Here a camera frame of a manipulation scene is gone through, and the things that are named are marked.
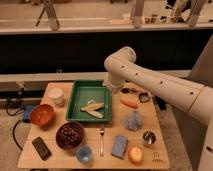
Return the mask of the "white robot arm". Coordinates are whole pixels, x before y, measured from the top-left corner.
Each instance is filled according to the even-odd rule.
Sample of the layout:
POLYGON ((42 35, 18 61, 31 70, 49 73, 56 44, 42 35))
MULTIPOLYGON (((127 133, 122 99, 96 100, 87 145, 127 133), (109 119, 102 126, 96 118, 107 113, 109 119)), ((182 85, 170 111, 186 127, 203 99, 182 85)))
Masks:
POLYGON ((213 171, 213 88, 135 64, 136 53, 125 46, 104 61, 104 85, 117 93, 125 81, 148 90, 207 126, 198 171, 213 171))

